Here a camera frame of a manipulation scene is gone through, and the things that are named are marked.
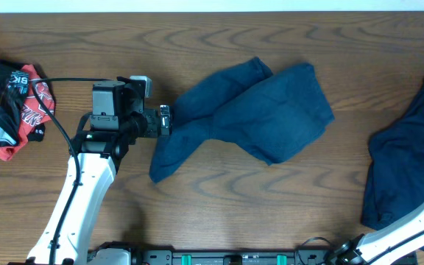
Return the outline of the dark blue shorts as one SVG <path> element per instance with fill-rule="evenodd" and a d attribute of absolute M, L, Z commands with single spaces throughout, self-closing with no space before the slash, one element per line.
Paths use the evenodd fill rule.
<path fill-rule="evenodd" d="M 158 139 L 149 167 L 155 183 L 207 140 L 236 144 L 268 165 L 283 163 L 334 120 L 310 63 L 274 74 L 257 57 L 205 78 L 176 99 L 172 112 L 172 133 Z"/>

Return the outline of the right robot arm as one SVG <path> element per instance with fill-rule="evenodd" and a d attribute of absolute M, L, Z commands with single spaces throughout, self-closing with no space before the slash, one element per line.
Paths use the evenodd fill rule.
<path fill-rule="evenodd" d="M 424 203 L 384 229 L 361 234 L 327 257 L 326 264 L 392 264 L 424 247 Z"/>

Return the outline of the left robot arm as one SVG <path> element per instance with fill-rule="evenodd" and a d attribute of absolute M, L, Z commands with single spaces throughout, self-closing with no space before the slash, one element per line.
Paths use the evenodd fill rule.
<path fill-rule="evenodd" d="M 89 250 L 91 235 L 107 190 L 121 160 L 137 138 L 172 132 L 169 106 L 148 109 L 151 80 L 146 76 L 94 79 L 92 110 L 67 138 L 68 169 L 47 226 L 26 264 L 141 264 L 140 252 L 127 243 L 107 242 Z"/>

